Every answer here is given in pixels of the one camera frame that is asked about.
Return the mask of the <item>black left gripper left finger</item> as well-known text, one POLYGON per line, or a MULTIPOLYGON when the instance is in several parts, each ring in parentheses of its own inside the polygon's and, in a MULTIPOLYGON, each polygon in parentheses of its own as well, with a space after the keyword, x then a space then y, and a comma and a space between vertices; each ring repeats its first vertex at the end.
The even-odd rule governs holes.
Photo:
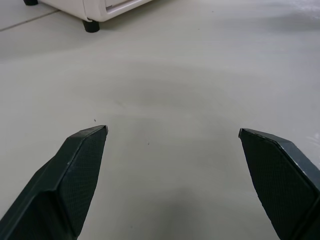
POLYGON ((69 136, 0 219, 0 240, 78 240, 98 183, 106 125, 69 136))

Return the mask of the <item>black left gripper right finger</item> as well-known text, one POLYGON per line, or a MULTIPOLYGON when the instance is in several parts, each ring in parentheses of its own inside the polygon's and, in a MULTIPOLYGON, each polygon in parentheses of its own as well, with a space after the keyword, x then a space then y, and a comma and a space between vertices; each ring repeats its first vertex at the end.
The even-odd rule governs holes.
POLYGON ((291 141, 241 128, 257 196, 280 240, 320 240, 320 169, 291 141))

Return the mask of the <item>white appliance with black feet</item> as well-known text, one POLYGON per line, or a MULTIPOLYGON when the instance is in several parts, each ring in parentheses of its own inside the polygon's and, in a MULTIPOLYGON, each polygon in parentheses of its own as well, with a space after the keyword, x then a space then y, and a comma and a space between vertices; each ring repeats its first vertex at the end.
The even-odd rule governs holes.
POLYGON ((27 6, 39 2, 82 20, 88 33, 100 30, 100 23, 106 22, 152 0, 23 0, 27 6))

